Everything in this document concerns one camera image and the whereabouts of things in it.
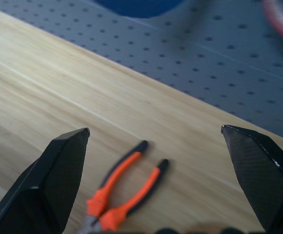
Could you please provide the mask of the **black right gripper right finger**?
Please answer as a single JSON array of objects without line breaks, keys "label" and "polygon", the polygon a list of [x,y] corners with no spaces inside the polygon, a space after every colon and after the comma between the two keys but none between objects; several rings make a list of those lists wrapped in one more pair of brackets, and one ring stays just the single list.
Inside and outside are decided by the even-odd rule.
[{"label": "black right gripper right finger", "polygon": [[283,234],[283,150],[257,131],[223,125],[237,180],[266,234]]}]

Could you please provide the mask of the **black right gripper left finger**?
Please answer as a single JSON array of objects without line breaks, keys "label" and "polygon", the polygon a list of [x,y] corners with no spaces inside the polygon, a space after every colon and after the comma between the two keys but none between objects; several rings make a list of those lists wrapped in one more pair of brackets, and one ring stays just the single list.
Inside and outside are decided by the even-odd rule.
[{"label": "black right gripper left finger", "polygon": [[0,201],[0,234],[63,234],[79,190],[89,128],[54,138]]}]

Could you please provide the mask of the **red white curved object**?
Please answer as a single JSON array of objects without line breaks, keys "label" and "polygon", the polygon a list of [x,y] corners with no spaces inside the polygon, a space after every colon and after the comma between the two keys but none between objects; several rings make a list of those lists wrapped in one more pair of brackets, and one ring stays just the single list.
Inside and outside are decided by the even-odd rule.
[{"label": "red white curved object", "polygon": [[264,14],[270,25],[283,36],[283,3],[281,0],[263,0]]}]

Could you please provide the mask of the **orange and black pliers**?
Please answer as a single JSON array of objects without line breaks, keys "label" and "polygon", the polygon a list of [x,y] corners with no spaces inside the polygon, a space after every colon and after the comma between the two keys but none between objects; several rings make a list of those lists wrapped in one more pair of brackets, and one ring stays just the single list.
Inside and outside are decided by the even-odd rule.
[{"label": "orange and black pliers", "polygon": [[[86,215],[76,234],[116,232],[125,220],[153,196],[170,168],[170,160],[161,159],[142,185],[133,185],[141,180],[132,173],[132,169],[136,168],[139,160],[147,156],[149,148],[149,141],[142,140],[111,167],[93,196],[86,201]],[[133,192],[126,201],[111,206],[116,186],[123,188],[124,182],[129,183]]]}]

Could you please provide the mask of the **blue round object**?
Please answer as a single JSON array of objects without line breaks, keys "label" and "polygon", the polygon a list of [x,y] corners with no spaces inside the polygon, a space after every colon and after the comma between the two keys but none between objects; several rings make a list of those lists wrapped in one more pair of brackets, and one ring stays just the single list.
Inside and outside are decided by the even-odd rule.
[{"label": "blue round object", "polygon": [[130,18],[148,19],[160,16],[184,0],[93,0],[100,6]]}]

